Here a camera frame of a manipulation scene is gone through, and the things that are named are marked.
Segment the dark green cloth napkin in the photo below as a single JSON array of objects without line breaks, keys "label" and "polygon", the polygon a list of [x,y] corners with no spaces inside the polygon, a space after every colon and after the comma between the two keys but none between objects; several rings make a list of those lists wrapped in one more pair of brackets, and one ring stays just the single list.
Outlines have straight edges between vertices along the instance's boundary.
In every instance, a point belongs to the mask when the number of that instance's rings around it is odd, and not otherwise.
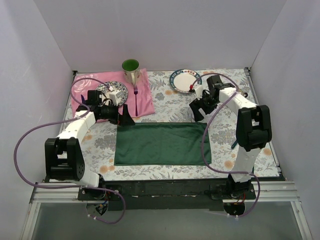
[{"label": "dark green cloth napkin", "polygon": [[139,122],[119,126],[116,134],[116,166],[203,166],[201,147],[208,164],[212,152],[207,124],[201,122]]}]

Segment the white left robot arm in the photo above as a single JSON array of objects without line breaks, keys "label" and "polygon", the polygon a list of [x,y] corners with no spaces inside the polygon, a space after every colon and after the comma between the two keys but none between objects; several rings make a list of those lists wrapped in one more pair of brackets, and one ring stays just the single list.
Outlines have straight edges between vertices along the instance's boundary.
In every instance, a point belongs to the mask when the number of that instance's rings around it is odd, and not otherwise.
[{"label": "white left robot arm", "polygon": [[75,120],[55,138],[45,141],[45,169],[50,180],[72,182],[89,188],[95,200],[106,196],[106,187],[100,183],[100,175],[89,170],[81,150],[81,142],[88,130],[98,120],[107,120],[117,126],[133,126],[128,105],[122,105],[122,113],[114,100],[99,90],[89,90],[87,99],[81,98],[75,112]]}]

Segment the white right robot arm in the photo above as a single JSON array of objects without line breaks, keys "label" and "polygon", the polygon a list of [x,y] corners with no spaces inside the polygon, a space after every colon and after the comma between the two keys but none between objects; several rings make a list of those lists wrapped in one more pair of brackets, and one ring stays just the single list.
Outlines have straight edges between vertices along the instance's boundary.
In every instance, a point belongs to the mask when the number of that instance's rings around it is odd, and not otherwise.
[{"label": "white right robot arm", "polygon": [[216,115],[223,107],[228,107],[237,117],[235,136],[238,152],[234,166],[227,172],[225,183],[209,190],[209,194],[217,200],[237,199],[254,191],[251,179],[255,176],[257,156],[272,139],[269,107],[249,101],[239,92],[234,81],[223,83],[222,76],[221,73],[209,73],[206,80],[208,89],[196,81],[189,87],[189,92],[196,94],[196,99],[189,105],[196,122],[204,119],[200,110],[206,115]]}]

